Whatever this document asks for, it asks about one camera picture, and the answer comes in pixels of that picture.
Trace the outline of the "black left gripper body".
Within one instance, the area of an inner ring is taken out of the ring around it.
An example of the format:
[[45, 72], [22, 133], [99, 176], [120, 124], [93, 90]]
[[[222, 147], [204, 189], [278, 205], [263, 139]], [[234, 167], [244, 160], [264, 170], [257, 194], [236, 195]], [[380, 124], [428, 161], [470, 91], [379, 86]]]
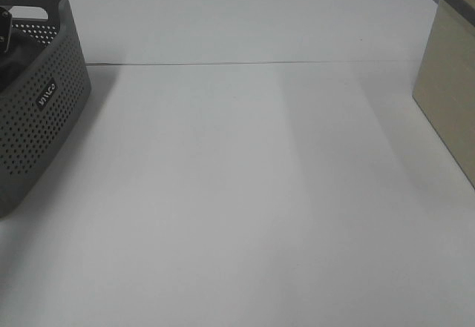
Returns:
[[12, 29], [12, 15], [9, 10], [1, 7], [0, 10], [0, 51], [6, 53], [9, 48]]

